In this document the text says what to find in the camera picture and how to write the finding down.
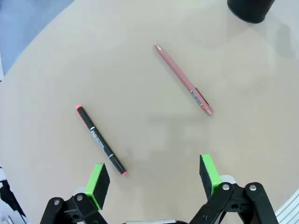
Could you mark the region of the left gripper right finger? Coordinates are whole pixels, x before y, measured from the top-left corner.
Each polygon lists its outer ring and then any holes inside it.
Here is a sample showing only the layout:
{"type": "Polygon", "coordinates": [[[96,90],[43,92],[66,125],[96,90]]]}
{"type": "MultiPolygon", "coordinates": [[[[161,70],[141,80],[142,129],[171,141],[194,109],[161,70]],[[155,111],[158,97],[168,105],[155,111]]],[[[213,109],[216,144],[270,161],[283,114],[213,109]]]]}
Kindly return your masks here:
{"type": "Polygon", "coordinates": [[[223,181],[209,154],[199,157],[199,175],[207,202],[191,224],[219,224],[227,213],[237,213],[244,224],[277,224],[273,207],[262,184],[250,182],[245,187],[223,181]]]}

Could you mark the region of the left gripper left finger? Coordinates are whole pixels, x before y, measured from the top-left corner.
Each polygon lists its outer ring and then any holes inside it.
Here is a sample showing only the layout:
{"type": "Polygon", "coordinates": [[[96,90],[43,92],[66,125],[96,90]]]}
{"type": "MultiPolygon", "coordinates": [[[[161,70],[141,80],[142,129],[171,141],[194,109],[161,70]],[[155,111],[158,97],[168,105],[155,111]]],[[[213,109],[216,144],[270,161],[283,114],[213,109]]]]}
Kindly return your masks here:
{"type": "Polygon", "coordinates": [[[44,210],[42,224],[106,224],[100,214],[107,195],[110,178],[104,163],[96,164],[85,192],[79,192],[70,199],[50,199],[44,210]]]}

